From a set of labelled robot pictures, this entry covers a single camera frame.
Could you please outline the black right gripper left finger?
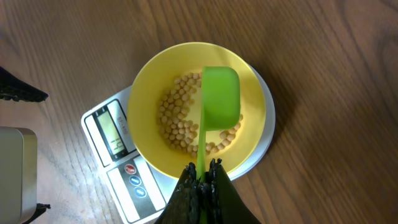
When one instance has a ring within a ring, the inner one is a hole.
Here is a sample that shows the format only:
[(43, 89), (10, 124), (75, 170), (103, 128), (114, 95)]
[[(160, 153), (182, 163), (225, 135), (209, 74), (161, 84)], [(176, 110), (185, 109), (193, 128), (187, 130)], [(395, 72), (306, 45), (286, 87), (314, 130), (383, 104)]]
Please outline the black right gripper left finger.
[(200, 222), (199, 181), (194, 163), (187, 165), (164, 211), (155, 224), (197, 224)]

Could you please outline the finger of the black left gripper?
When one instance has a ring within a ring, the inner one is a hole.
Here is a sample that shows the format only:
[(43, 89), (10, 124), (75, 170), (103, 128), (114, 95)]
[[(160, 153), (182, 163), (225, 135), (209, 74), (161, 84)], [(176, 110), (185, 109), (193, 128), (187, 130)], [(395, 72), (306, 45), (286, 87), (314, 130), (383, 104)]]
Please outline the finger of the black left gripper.
[(49, 95), (22, 80), (16, 78), (6, 69), (1, 67), (1, 99), (26, 101), (26, 102), (42, 102), (45, 101)]
[(48, 209), (51, 209), (50, 204), (37, 203), (34, 214), (23, 224), (30, 224), (35, 219), (40, 217), (43, 213), (45, 213)]

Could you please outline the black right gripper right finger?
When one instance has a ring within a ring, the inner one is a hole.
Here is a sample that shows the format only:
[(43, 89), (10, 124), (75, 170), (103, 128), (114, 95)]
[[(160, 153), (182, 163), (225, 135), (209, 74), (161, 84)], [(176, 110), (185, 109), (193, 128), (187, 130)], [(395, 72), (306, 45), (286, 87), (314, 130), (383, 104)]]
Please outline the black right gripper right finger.
[(206, 181), (210, 185), (206, 209), (208, 223), (260, 224), (241, 200), (221, 162), (221, 159), (212, 159), (206, 173)]

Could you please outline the yellow plastic bowl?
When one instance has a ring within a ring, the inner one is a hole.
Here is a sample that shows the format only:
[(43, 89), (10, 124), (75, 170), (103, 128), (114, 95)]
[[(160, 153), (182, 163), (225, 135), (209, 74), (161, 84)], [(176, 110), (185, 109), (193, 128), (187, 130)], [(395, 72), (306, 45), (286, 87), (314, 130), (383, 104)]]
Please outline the yellow plastic bowl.
[(207, 132), (206, 161), (221, 159), (225, 171), (231, 173), (253, 155), (263, 133), (263, 90), (254, 70), (241, 57), (204, 42), (165, 49), (137, 74), (127, 103), (127, 125), (141, 156), (173, 179), (197, 160), (206, 67), (234, 70), (239, 77), (241, 99), (238, 119), (232, 125)]

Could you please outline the green plastic measuring scoop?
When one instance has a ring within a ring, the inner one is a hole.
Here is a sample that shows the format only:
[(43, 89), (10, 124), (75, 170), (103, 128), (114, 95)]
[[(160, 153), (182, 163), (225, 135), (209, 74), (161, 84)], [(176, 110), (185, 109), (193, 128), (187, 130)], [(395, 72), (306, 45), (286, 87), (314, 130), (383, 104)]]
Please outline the green plastic measuring scoop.
[(206, 133), (233, 127), (240, 115), (238, 74), (230, 67), (204, 67), (201, 78), (200, 128), (197, 151), (197, 180), (200, 193), (199, 222), (216, 218), (217, 202), (212, 176), (206, 175)]

